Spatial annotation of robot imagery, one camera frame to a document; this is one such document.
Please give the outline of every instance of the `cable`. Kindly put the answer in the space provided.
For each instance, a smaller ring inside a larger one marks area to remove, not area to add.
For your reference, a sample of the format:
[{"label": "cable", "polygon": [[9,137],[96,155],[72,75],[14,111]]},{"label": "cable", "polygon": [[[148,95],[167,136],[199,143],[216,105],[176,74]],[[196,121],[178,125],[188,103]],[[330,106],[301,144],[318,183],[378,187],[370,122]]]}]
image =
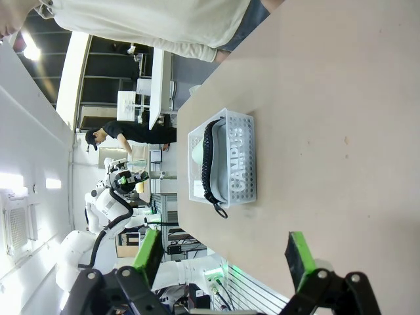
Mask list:
[{"label": "cable", "polygon": [[86,209],[86,207],[85,207],[85,218],[86,218],[87,225],[89,225],[89,218],[87,217],[87,209]]},{"label": "cable", "polygon": [[193,248],[193,249],[190,249],[190,250],[188,250],[188,251],[185,251],[186,253],[189,253],[189,252],[191,252],[191,251],[207,251],[207,248],[200,248],[200,249],[197,249],[197,248],[199,248],[201,245],[203,245],[202,243],[199,243],[197,246],[195,246],[195,248]]},{"label": "cable", "polygon": [[222,284],[222,282],[219,279],[216,279],[216,282],[217,282],[217,284],[219,284],[224,289],[224,292],[226,292],[226,294],[228,295],[230,304],[232,304],[232,308],[234,310],[236,310],[235,306],[234,306],[234,302],[232,301],[232,298],[230,297],[230,294],[229,294],[228,290],[226,290],[226,288],[224,287],[224,285]]},{"label": "cable", "polygon": [[219,293],[219,292],[217,292],[216,293],[216,295],[218,296],[218,297],[220,297],[220,299],[223,301],[223,303],[226,305],[226,307],[228,308],[228,310],[232,310],[231,308],[230,308],[230,306],[229,306],[229,304],[226,302],[226,300],[224,299],[224,297]]},{"label": "cable", "polygon": [[187,236],[183,239],[183,241],[182,241],[181,245],[184,245],[185,241],[186,241],[188,238],[190,238],[190,236],[191,236],[191,235],[187,234]]},{"label": "cable", "polygon": [[113,197],[116,201],[118,201],[120,204],[122,204],[127,210],[128,212],[124,215],[120,215],[119,217],[117,217],[115,220],[113,220],[112,222],[110,222],[107,226],[105,226],[105,228],[100,231],[98,237],[96,238],[96,240],[94,241],[94,245],[92,248],[92,255],[91,255],[91,261],[89,264],[79,264],[79,268],[92,268],[95,265],[95,261],[96,261],[96,254],[98,253],[98,249],[99,249],[99,245],[100,242],[102,241],[102,239],[104,238],[104,236],[106,235],[107,230],[111,230],[115,225],[117,225],[118,223],[120,223],[121,221],[124,221],[125,219],[129,219],[131,218],[131,216],[134,213],[133,208],[121,197],[119,197],[113,190],[112,188],[110,188],[110,195],[111,197]]},{"label": "cable", "polygon": [[179,226],[178,222],[147,222],[147,225],[158,224],[162,226]]}]

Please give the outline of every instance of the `jeans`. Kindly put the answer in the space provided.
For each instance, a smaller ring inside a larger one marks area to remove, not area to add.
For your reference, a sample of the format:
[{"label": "jeans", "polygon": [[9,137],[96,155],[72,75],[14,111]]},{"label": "jeans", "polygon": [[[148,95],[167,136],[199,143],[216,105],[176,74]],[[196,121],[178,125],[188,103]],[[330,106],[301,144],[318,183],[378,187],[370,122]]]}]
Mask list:
[{"label": "jeans", "polygon": [[236,30],[235,35],[229,42],[218,49],[223,51],[233,51],[242,41],[248,37],[268,16],[267,9],[261,3],[261,0],[251,0],[246,10],[242,22]]}]

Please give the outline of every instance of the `ceiling light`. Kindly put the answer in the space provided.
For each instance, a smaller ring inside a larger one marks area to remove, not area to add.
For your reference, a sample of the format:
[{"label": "ceiling light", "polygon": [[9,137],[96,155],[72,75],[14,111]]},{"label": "ceiling light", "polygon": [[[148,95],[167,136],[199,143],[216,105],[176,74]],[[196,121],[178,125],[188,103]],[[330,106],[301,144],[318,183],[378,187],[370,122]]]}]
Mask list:
[{"label": "ceiling light", "polygon": [[17,174],[0,173],[0,189],[18,190],[24,187],[24,177]]},{"label": "ceiling light", "polygon": [[60,189],[61,188],[61,180],[47,178],[45,180],[45,187],[47,187],[47,189]]},{"label": "ceiling light", "polygon": [[33,41],[32,36],[27,31],[22,31],[21,34],[26,44],[24,56],[33,61],[39,60],[39,57],[41,57],[41,50],[37,47],[35,41]]},{"label": "ceiling light", "polygon": [[39,58],[41,57],[41,50],[39,50],[39,48],[36,46],[27,46],[24,49],[24,56],[27,59],[38,61]]}]

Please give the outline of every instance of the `beige table surface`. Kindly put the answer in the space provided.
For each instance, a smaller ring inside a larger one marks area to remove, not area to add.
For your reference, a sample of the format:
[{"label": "beige table surface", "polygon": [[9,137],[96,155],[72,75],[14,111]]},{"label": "beige table surface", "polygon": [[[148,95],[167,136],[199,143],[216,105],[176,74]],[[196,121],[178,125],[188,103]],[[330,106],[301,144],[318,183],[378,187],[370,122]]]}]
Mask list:
[{"label": "beige table surface", "polygon": [[[257,202],[188,199],[187,134],[255,118]],[[290,296],[287,233],[369,276],[383,314],[420,314],[420,1],[287,0],[178,115],[185,231]]]}]

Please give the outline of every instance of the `black panel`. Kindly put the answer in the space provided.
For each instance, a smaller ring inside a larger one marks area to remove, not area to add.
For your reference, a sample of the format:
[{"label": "black panel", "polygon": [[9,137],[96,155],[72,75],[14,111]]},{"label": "black panel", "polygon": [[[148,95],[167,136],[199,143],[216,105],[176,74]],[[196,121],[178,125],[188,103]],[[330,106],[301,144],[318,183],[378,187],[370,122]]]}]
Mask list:
[{"label": "black panel", "polygon": [[111,54],[114,51],[111,48],[112,43],[118,43],[117,41],[110,41],[109,39],[92,37],[90,53],[107,53]]},{"label": "black panel", "polygon": [[33,14],[31,13],[26,19],[25,28],[29,31],[30,34],[45,32],[70,32],[58,26],[53,18],[44,20],[35,11]]},{"label": "black panel", "polygon": [[56,104],[58,90],[60,88],[60,79],[35,79],[34,81],[45,97],[47,97],[48,101]]},{"label": "black panel", "polygon": [[89,79],[83,82],[81,102],[115,103],[118,98],[118,79]]},{"label": "black panel", "polygon": [[132,81],[123,81],[121,91],[135,91],[135,84]]},{"label": "black panel", "polygon": [[32,35],[41,53],[66,53],[71,33],[44,33]]},{"label": "black panel", "polygon": [[58,26],[54,19],[44,20],[35,11],[29,13],[23,30],[32,36],[33,41],[41,50],[41,58],[38,61],[32,61],[24,57],[21,52],[26,48],[26,44],[20,33],[13,48],[42,93],[55,107],[72,34]]},{"label": "black panel", "polygon": [[20,59],[32,77],[60,77],[63,72],[66,55],[41,55],[34,62],[20,55]]},{"label": "black panel", "polygon": [[106,123],[116,120],[114,117],[91,117],[85,116],[83,117],[83,121],[81,122],[80,129],[86,130],[90,128],[101,128]]},{"label": "black panel", "polygon": [[131,56],[89,55],[85,75],[138,78],[138,63]]}]

